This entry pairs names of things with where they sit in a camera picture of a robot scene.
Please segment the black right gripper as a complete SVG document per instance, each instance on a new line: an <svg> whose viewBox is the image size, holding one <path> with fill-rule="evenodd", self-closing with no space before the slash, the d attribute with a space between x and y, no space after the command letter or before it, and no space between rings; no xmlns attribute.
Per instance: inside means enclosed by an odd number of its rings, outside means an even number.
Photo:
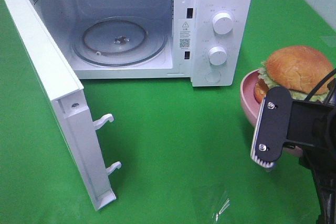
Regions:
<svg viewBox="0 0 336 224"><path fill-rule="evenodd" d="M303 150L299 164L311 170L321 209L316 223L335 223L335 80L328 88L322 103L292 103L286 88L270 89L260 105L250 151L255 163L273 168L287 139Z"/></svg>

